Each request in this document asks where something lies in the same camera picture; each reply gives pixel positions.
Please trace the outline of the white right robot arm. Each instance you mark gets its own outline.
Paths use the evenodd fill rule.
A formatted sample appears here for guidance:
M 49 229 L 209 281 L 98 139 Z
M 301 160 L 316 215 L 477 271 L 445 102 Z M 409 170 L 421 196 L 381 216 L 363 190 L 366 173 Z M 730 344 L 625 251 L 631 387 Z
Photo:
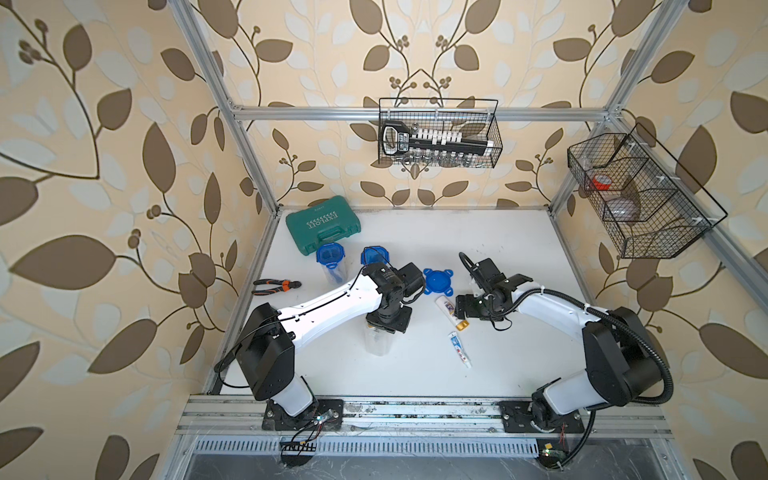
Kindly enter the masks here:
M 531 395 L 532 423 L 541 430 L 581 409 L 662 405 L 674 394 L 667 361 L 630 309 L 605 310 L 535 282 L 505 280 L 488 293 L 457 296 L 455 312 L 492 323 L 522 313 L 582 342 L 584 368 Z

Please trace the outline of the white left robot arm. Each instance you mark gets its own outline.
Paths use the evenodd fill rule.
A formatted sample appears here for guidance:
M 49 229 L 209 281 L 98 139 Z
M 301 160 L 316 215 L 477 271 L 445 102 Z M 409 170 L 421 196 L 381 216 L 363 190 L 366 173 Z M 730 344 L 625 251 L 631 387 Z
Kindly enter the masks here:
M 360 269 L 342 286 L 302 304 L 276 309 L 269 303 L 253 307 L 235 344 L 214 366 L 220 381 L 235 363 L 248 390 L 258 401 L 270 401 L 292 422 L 307 422 L 319 401 L 296 373 L 296 354 L 312 341 L 363 316 L 368 325 L 387 333 L 405 332 L 411 303 L 426 289 L 414 264 L 396 269 L 374 263 Z

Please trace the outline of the white bottle purple label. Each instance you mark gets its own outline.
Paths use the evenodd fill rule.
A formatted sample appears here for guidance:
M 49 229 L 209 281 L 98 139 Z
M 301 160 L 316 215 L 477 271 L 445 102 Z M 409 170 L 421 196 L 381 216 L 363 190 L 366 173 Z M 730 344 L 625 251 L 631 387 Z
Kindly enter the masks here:
M 446 296 L 440 295 L 435 299 L 435 304 L 457 331 L 463 331 L 469 327 L 466 319 L 457 316 L 457 310 L 453 302 Z

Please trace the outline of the toothpaste tube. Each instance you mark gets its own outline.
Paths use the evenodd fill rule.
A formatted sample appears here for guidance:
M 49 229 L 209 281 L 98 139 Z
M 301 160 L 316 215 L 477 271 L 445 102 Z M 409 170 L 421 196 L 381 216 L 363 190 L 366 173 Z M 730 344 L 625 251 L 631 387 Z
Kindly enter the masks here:
M 456 331 L 452 331 L 449 334 L 449 340 L 455 352 L 457 353 L 458 357 L 460 358 L 462 364 L 466 368 L 471 368 L 472 367 L 471 360 L 467 356 L 465 349 L 463 347 L 463 344 L 461 342 L 461 339 Z

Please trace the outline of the blue lid front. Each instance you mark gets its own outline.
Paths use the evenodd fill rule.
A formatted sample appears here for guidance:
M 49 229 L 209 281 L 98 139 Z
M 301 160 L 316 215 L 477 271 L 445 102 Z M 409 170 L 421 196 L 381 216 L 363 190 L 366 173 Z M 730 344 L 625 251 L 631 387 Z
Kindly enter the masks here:
M 389 251 L 383 246 L 366 246 L 361 252 L 360 263 L 363 266 L 375 263 L 389 264 Z

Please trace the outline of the clear plastic container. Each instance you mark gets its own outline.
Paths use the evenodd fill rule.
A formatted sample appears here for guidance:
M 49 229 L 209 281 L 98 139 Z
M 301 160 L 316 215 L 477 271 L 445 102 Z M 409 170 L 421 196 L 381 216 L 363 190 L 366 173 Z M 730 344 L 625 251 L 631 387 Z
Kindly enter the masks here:
M 394 339 L 393 332 L 368 325 L 364 335 L 365 350 L 377 357 L 387 356 L 392 349 Z
M 330 284 L 340 286 L 348 282 L 349 276 L 344 263 L 323 264 L 322 269 Z

